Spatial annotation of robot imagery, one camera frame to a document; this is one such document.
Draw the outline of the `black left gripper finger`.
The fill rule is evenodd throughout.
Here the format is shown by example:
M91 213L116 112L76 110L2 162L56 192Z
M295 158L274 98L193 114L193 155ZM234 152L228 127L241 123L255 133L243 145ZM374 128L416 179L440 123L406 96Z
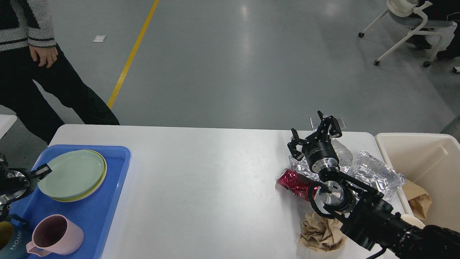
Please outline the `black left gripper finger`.
M30 172L30 177L36 180L43 180L47 175L51 174L52 169L48 164L42 164L35 170Z

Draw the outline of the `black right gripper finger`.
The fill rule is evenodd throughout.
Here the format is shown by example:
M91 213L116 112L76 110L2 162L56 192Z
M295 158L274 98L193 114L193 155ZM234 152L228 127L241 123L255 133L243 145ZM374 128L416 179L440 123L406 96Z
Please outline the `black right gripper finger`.
M325 117L320 110L317 111L317 114L320 118L320 124L313 134L314 141L330 141L343 136L339 122L334 116Z
M301 161L305 157L306 148L309 147L310 141L308 138L301 139L296 129L291 128L291 141L287 144L291 156L297 161Z

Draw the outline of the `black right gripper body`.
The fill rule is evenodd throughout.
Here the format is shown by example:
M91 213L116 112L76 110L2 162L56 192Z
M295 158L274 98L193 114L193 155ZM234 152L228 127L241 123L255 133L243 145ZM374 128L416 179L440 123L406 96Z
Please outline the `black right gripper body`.
M329 136L309 136L302 147L309 169L319 174L321 171L337 172L339 158L332 147Z

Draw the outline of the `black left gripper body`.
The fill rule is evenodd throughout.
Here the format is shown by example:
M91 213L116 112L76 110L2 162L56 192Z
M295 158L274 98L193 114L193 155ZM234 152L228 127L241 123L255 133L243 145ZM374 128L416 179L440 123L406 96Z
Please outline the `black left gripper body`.
M10 205L27 197L38 184L38 180L32 179L30 172L23 169L2 169L0 176L1 205Z

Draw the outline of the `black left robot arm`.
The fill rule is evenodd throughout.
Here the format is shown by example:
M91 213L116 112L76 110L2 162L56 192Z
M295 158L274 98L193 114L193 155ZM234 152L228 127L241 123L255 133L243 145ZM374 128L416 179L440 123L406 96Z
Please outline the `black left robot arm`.
M10 205L31 195L38 182L51 174L48 164L42 164L37 169L28 171L23 168L10 168L6 157L0 155L0 210L1 221L9 215Z

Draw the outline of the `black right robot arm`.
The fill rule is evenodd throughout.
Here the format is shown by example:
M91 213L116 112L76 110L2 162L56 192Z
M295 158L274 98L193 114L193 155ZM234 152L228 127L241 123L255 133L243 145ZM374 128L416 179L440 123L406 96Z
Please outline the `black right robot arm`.
M338 120L324 117L317 130L302 139L292 128L287 144L294 159L306 158L309 169L319 176L310 181L308 201L321 217L337 219L340 231L361 247L371 250L375 244L381 251L375 259L392 251L400 259L458 259L459 233L437 225L419 228L404 221L401 213L384 201L384 194L340 170L339 158L331 140L342 136Z

